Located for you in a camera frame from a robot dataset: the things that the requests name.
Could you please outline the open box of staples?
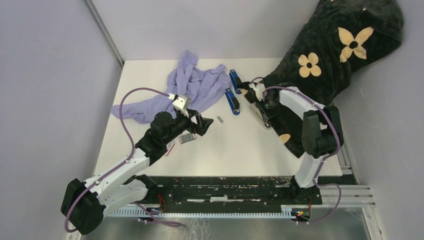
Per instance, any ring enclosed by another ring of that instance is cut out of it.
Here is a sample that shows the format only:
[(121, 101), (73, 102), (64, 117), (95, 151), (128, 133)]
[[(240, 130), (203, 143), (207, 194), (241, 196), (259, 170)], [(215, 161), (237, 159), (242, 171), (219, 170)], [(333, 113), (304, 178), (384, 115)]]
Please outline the open box of staples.
[(194, 140), (196, 140), (196, 135), (194, 133), (185, 133), (179, 136), (179, 142), (181, 144), (186, 144)]

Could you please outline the black floral blanket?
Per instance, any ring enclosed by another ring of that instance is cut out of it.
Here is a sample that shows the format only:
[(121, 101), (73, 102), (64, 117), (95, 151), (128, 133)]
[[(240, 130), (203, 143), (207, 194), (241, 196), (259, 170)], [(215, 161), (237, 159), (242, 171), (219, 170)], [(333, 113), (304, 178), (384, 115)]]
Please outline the black floral blanket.
[(278, 104), (277, 86), (296, 87), (322, 105), (351, 84), (353, 73), (400, 47), (404, 16), (395, 0), (321, 0), (278, 66), (261, 83), (266, 114), (285, 147), (304, 154), (302, 120)]

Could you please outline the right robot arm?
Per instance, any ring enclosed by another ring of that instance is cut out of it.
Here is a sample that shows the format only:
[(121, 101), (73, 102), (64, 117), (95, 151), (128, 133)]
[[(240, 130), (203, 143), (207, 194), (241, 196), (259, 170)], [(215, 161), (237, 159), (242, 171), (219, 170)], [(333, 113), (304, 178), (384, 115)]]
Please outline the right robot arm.
[(249, 85), (258, 101), (265, 102), (271, 89), (279, 90), (278, 103), (288, 107), (302, 120), (301, 143), (305, 151), (299, 170), (294, 175), (296, 186), (289, 189), (289, 199), (302, 204), (309, 198), (307, 188), (317, 185), (324, 162), (337, 154), (344, 143), (339, 109), (320, 104), (297, 87)]

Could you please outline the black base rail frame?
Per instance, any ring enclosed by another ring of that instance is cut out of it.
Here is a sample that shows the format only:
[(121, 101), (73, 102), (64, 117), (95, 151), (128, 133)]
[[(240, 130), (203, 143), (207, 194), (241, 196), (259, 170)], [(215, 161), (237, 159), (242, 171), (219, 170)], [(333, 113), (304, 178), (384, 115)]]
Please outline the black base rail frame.
[(157, 187), (139, 203), (159, 206), (166, 214), (277, 213), (283, 206), (323, 205), (325, 190), (346, 187), (353, 177), (322, 176), (320, 184), (301, 190), (292, 176), (153, 176)]

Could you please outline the blue stapler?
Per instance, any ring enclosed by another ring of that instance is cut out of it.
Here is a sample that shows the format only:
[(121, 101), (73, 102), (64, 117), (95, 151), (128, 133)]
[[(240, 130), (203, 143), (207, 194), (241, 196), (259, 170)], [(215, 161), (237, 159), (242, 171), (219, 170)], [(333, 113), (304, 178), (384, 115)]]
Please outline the blue stapler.
[(226, 99), (229, 103), (231, 112), (236, 116), (239, 115), (240, 114), (240, 103), (239, 103), (238, 99), (235, 97), (233, 91), (230, 88), (227, 88), (225, 90), (225, 96), (226, 96)]
[(237, 95), (241, 95), (242, 94), (242, 81), (240, 79), (240, 77), (238, 76), (237, 72), (234, 69), (230, 69), (229, 70), (229, 76), (231, 79), (231, 83), (233, 85), (234, 91)]

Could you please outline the lavender crumpled cloth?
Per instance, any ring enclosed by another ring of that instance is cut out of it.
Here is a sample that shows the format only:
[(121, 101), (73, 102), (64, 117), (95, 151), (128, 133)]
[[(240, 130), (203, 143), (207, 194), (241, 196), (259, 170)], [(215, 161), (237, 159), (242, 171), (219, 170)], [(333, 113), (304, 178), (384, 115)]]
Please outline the lavender crumpled cloth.
[[(184, 51), (176, 68), (167, 77), (165, 92), (190, 98), (189, 108), (202, 113), (220, 100), (226, 89), (231, 87), (231, 79), (225, 65), (201, 70), (197, 67), (198, 60), (190, 51)], [(151, 123), (159, 112), (176, 116), (172, 101), (161, 94), (122, 106), (122, 117), (133, 118), (140, 124)]]

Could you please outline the red white staple box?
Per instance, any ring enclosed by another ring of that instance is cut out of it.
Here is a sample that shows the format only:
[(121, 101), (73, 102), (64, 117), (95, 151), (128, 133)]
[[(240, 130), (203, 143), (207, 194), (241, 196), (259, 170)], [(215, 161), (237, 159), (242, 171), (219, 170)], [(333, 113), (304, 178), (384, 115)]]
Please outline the red white staple box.
[(173, 142), (173, 141), (171, 141), (171, 142), (169, 142), (167, 145), (166, 145), (166, 152), (165, 152), (165, 156), (168, 156), (169, 154), (170, 154), (170, 152), (172, 151), (172, 149), (174, 148), (174, 146), (175, 146), (175, 143)]

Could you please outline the aluminium rail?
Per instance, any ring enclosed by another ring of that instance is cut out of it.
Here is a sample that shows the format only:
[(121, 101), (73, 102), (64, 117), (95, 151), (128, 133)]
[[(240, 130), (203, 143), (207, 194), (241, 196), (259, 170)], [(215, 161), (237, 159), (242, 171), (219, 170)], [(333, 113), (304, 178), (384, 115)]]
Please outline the aluminium rail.
[[(341, 198), (339, 208), (374, 208), (374, 201), (371, 189), (368, 185), (341, 185)], [(321, 205), (318, 208), (332, 208), (339, 199), (339, 189), (335, 186), (322, 187), (320, 196)]]

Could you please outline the beige and black stapler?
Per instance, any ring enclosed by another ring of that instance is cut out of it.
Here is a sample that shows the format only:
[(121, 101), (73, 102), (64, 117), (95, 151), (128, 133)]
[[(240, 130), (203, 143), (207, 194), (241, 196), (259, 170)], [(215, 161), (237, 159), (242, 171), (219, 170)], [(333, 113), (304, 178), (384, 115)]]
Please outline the beige and black stapler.
[(258, 108), (258, 106), (256, 105), (255, 102), (251, 103), (249, 105), (251, 111), (254, 113), (254, 115), (256, 116), (256, 118), (258, 119), (258, 121), (260, 122), (261, 126), (266, 129), (266, 130), (270, 130), (271, 129), (271, 125), (268, 124), (264, 118), (263, 118), (263, 114), (260, 111), (260, 109)]

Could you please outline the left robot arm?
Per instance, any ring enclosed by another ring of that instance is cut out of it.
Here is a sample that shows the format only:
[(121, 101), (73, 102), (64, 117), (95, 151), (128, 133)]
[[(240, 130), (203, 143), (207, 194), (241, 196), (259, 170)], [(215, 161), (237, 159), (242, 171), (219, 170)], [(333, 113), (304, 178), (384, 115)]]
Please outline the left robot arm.
[(123, 159), (102, 173), (84, 181), (69, 182), (61, 205), (65, 216), (65, 230), (87, 235), (95, 230), (110, 213), (133, 202), (147, 204), (156, 200), (156, 183), (145, 174), (168, 151), (167, 145), (185, 131), (203, 136), (212, 118), (204, 118), (195, 110), (185, 116), (180, 111), (176, 118), (168, 112), (159, 112), (150, 128)]

